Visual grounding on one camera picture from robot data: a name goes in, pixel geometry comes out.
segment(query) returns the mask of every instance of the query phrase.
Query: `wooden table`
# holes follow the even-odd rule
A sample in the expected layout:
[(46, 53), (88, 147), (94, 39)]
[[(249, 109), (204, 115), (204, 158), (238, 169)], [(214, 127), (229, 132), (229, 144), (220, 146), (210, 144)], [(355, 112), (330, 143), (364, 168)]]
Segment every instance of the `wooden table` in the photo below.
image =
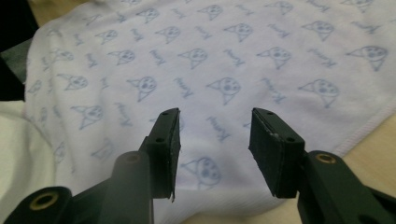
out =
[[(86, 0), (31, 0), (39, 26), (56, 19)], [(347, 165), (361, 182), (396, 197), (396, 115), (385, 120), (374, 132), (354, 147), (345, 157)], [(185, 224), (298, 224), (301, 223), (297, 200), (288, 200), (279, 207), (255, 217), (215, 217), (196, 215)]]

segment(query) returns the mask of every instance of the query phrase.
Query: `cartoon face print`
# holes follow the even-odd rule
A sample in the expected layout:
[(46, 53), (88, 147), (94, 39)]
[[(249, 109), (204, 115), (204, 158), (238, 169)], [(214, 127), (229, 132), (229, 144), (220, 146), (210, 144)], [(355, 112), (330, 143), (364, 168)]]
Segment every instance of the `cartoon face print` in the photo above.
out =
[(90, 126), (97, 121), (101, 120), (103, 117), (103, 109), (99, 105), (95, 106), (72, 106), (71, 109), (80, 113), (83, 117), (81, 125), (79, 127), (80, 130)]
[(139, 90), (139, 97), (137, 99), (137, 102), (141, 102), (157, 88), (157, 82), (153, 77), (143, 77), (142, 79), (127, 80), (127, 82), (131, 83)]
[(253, 28), (245, 23), (239, 23), (235, 26), (230, 26), (224, 30), (237, 34), (239, 42), (244, 41), (249, 35), (253, 34)]
[(241, 90), (239, 83), (232, 77), (225, 77), (207, 85), (207, 87), (221, 92), (224, 105), (227, 105)]
[(374, 0), (346, 0), (341, 4), (357, 7), (361, 13), (364, 13), (373, 2)]
[(137, 13), (137, 15), (146, 18), (146, 23), (149, 23), (150, 21), (157, 18), (160, 15), (160, 12), (158, 12), (157, 9), (149, 8), (145, 11)]
[(103, 146), (100, 147), (95, 152), (93, 152), (91, 156), (95, 157), (99, 161), (105, 161), (107, 158), (111, 156), (113, 151), (114, 151), (113, 143), (109, 139), (105, 138), (105, 143), (103, 144)]
[(118, 58), (117, 65), (130, 63), (134, 60), (134, 52), (129, 49), (110, 52), (108, 55), (116, 56)]
[(280, 47), (275, 47), (259, 53), (257, 56), (270, 57), (274, 61), (276, 69), (280, 69), (291, 58), (291, 53)]
[(334, 31), (334, 27), (325, 21), (315, 21), (303, 27), (307, 30), (316, 32), (322, 41), (325, 41)]
[(91, 23), (93, 23), (94, 21), (96, 21), (98, 18), (101, 18), (102, 15), (100, 14), (96, 14), (87, 18), (84, 18), (83, 20), (87, 23), (85, 23), (86, 26), (90, 25)]
[(290, 4), (289, 2), (276, 2), (270, 5), (267, 5), (266, 7), (278, 7), (282, 13), (282, 15), (286, 15), (288, 12), (293, 10), (293, 5)]
[(386, 60), (388, 51), (377, 46), (367, 46), (361, 49), (356, 49), (347, 55), (361, 57), (367, 60), (377, 72), (381, 68), (382, 63)]
[(340, 94), (338, 88), (329, 81), (317, 79), (299, 88), (301, 91), (311, 91), (322, 99), (325, 108), (329, 108)]
[(128, 3), (129, 6), (131, 6), (131, 5), (137, 5), (137, 4), (141, 3), (142, 0), (121, 0), (121, 2)]
[(88, 80), (85, 77), (74, 77), (67, 74), (58, 74), (58, 77), (69, 81), (69, 85), (64, 89), (65, 91), (80, 90), (88, 86)]
[(179, 54), (178, 56), (189, 59), (191, 61), (191, 69), (194, 69), (201, 62), (207, 59), (207, 53), (203, 49), (192, 49)]
[(61, 49), (55, 49), (49, 53), (49, 58), (51, 63), (58, 61), (72, 61), (74, 56), (71, 52)]
[(166, 44), (169, 44), (180, 35), (180, 29), (176, 26), (169, 26), (161, 31), (155, 32), (157, 35), (164, 35), (166, 38)]
[(219, 14), (221, 14), (222, 8), (218, 5), (212, 5), (210, 7), (206, 7), (201, 10), (198, 10), (198, 12), (207, 13), (209, 19), (213, 21), (213, 19), (215, 19)]
[(33, 86), (27, 92), (36, 95), (40, 89), (41, 89), (41, 81), (38, 80), (35, 82), (35, 84), (33, 84)]
[(221, 180), (219, 167), (208, 157), (181, 164), (181, 167), (196, 176), (198, 179), (198, 189), (212, 189)]
[(115, 39), (117, 37), (117, 35), (118, 35), (117, 31), (109, 30), (109, 31), (102, 32), (95, 36), (102, 38), (102, 45), (104, 45), (108, 41)]

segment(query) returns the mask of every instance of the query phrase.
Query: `brass insert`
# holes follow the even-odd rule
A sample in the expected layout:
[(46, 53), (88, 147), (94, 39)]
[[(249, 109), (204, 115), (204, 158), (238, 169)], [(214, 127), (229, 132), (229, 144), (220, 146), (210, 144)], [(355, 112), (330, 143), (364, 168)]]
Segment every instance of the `brass insert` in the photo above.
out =
[(337, 160), (333, 156), (323, 153), (318, 154), (316, 158), (318, 161), (328, 164), (335, 164), (337, 162)]
[(58, 198), (59, 194), (57, 191), (44, 192), (32, 200), (30, 203), (30, 209), (33, 211), (46, 209), (55, 204), (56, 201), (58, 201)]
[(133, 164), (133, 163), (140, 161), (140, 156), (139, 155), (127, 156), (127, 157), (125, 157), (125, 161), (127, 163)]

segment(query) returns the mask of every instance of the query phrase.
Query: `patterned fabric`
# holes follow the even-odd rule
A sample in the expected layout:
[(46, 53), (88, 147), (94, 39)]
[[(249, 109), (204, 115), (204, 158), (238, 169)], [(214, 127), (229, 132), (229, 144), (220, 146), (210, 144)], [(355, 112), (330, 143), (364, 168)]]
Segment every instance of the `patterned fabric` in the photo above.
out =
[(396, 2), (108, 0), (43, 26), (28, 60), (26, 117), (46, 136), (57, 184), (78, 193), (181, 110), (174, 203), (197, 212), (276, 205), (248, 151), (251, 109), (272, 110), (306, 150), (344, 155), (395, 104)]

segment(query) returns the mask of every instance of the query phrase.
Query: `screw hole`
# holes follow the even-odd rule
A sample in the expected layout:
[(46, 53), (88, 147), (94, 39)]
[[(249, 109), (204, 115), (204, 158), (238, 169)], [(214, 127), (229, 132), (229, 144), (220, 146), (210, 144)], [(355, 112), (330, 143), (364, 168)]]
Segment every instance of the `screw hole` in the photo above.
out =
[(59, 198), (59, 194), (56, 191), (45, 192), (35, 197), (30, 203), (30, 209), (38, 211), (46, 209), (56, 203)]
[(138, 155), (131, 155), (131, 156), (128, 156), (127, 158), (125, 158), (125, 160), (128, 163), (135, 163), (140, 160), (140, 157)]
[(366, 215), (360, 215), (359, 221), (362, 224), (379, 224), (379, 222), (377, 222), (375, 219), (373, 219), (372, 217), (366, 216)]
[(327, 154), (323, 154), (323, 153), (318, 154), (316, 156), (316, 158), (317, 158), (318, 161), (321, 161), (321, 162), (324, 162), (324, 163), (329, 163), (329, 164), (334, 164), (334, 163), (337, 162), (337, 160), (333, 156), (330, 156), (330, 155), (327, 155)]

